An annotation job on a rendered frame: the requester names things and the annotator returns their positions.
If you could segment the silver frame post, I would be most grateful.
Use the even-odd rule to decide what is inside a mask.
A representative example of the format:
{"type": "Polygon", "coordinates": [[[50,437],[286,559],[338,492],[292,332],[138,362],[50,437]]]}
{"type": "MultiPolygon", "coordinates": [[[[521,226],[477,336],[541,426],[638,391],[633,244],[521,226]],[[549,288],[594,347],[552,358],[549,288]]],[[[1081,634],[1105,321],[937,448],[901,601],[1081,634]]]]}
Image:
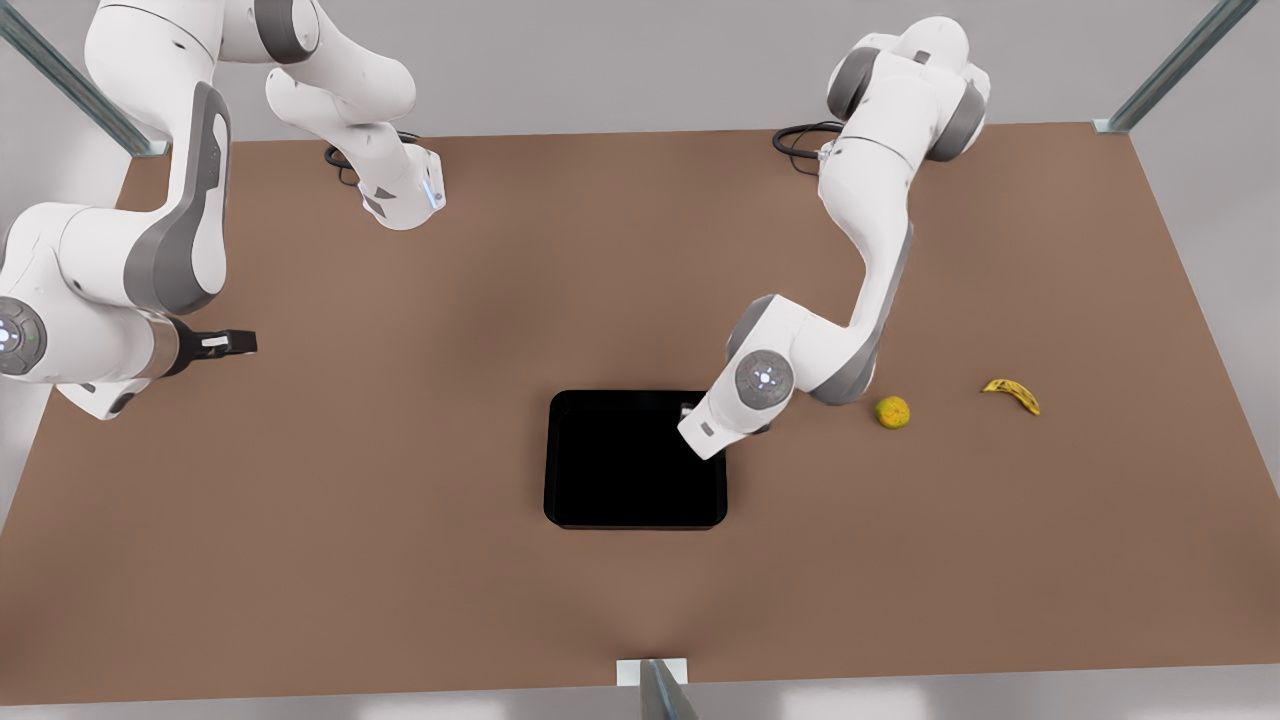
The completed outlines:
{"type": "Polygon", "coordinates": [[[621,659],[614,667],[616,685],[639,688],[641,720],[700,720],[685,693],[686,659],[621,659]]]}
{"type": "Polygon", "coordinates": [[[1093,119],[1097,135],[1129,135],[1260,0],[1217,0],[1180,44],[1110,117],[1093,119]]]}
{"type": "Polygon", "coordinates": [[[161,158],[168,141],[151,140],[56,50],[12,4],[0,0],[0,38],[133,158],[161,158]]]}

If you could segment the yellow banana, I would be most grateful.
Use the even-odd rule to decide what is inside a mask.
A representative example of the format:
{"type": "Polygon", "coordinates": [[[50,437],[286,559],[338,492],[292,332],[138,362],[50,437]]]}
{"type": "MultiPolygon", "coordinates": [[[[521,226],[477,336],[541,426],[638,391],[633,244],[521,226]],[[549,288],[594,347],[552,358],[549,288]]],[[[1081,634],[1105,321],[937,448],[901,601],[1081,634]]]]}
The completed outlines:
{"type": "Polygon", "coordinates": [[[1020,382],[1007,378],[998,378],[988,382],[983,393],[1005,393],[1012,396],[1028,413],[1041,415],[1041,405],[1037,397],[1020,382]]]}

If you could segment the black storage box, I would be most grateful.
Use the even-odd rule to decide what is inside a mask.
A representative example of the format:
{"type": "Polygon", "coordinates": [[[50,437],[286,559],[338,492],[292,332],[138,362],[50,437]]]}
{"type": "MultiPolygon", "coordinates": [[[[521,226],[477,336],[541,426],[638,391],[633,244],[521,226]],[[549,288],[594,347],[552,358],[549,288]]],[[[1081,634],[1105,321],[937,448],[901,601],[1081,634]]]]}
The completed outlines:
{"type": "Polygon", "coordinates": [[[567,529],[707,530],[728,511],[727,460],[678,432],[701,391],[563,389],[549,405],[543,512],[567,529]]]}

